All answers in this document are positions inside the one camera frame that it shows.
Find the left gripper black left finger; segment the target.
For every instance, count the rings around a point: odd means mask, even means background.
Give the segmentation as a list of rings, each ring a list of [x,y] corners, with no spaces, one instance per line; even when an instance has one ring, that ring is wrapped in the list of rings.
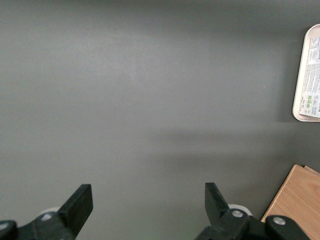
[[[75,240],[93,210],[92,186],[82,184],[57,211],[47,211],[18,226],[0,222],[2,240]]]

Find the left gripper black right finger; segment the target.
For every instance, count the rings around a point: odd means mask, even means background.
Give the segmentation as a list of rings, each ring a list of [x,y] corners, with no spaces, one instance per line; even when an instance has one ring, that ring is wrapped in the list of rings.
[[[308,240],[291,218],[270,215],[261,222],[239,208],[230,208],[215,183],[205,184],[205,210],[210,226],[197,240]]]

